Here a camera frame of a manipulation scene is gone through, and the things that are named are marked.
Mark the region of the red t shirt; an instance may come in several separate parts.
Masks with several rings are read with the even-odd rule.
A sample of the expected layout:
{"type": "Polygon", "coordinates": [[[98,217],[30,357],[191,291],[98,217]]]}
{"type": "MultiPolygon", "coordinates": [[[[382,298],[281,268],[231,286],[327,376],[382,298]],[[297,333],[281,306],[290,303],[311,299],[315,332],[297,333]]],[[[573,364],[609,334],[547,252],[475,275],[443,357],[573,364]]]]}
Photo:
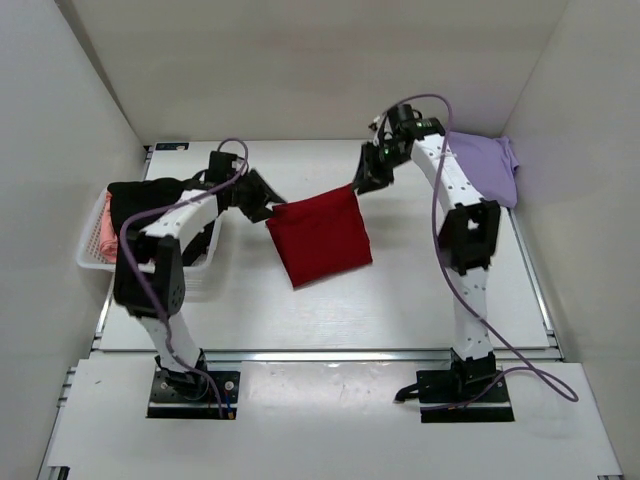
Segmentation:
{"type": "Polygon", "coordinates": [[[349,185],[277,205],[266,226],[295,289],[373,261],[359,203],[349,185]]]}

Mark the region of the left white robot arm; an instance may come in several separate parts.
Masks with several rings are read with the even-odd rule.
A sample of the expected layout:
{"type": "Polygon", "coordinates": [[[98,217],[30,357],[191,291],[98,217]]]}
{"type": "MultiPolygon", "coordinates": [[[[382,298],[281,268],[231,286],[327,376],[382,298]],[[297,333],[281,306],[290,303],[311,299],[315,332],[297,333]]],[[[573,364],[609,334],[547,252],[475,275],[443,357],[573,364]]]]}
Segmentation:
{"type": "Polygon", "coordinates": [[[259,223],[285,200],[247,159],[220,150],[188,179],[114,182],[107,191],[118,237],[114,299],[148,333],[166,384],[198,400],[216,388],[181,315],[184,253],[228,209],[259,223]]]}

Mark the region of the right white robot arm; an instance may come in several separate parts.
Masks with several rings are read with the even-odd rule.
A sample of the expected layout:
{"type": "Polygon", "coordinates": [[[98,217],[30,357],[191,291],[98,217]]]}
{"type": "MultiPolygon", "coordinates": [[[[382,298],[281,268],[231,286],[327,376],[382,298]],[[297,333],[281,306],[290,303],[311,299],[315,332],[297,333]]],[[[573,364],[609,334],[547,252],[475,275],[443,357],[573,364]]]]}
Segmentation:
{"type": "Polygon", "coordinates": [[[406,162],[419,167],[433,189],[431,211],[444,220],[431,224],[436,258],[454,296],[454,341],[445,370],[418,375],[395,400],[423,398],[444,408],[468,402],[498,376],[494,348],[484,323],[486,283],[496,252],[501,207],[471,184],[450,149],[450,133],[425,118],[408,101],[387,109],[370,125],[374,137],[361,147],[352,181],[355,194],[381,190],[406,162]]]}

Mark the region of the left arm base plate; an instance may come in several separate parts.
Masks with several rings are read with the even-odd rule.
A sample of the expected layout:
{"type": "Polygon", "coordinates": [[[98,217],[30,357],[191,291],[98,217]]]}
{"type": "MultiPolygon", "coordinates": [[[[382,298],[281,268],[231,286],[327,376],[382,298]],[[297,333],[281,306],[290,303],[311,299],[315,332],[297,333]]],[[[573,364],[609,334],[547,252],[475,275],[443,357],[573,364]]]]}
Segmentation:
{"type": "Polygon", "coordinates": [[[154,372],[146,417],[149,419],[235,420],[238,415],[241,372],[214,370],[214,380],[220,397],[202,378],[196,390],[178,387],[161,369],[154,372]]]}

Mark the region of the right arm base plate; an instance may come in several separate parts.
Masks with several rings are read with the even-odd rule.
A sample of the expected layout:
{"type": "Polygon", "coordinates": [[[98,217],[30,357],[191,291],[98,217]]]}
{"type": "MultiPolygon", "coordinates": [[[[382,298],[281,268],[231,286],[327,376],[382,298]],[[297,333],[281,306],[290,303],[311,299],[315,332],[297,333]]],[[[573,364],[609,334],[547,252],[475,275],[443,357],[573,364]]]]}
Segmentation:
{"type": "Polygon", "coordinates": [[[502,371],[460,387],[448,370],[416,372],[423,424],[509,423],[515,415],[502,371]]]}

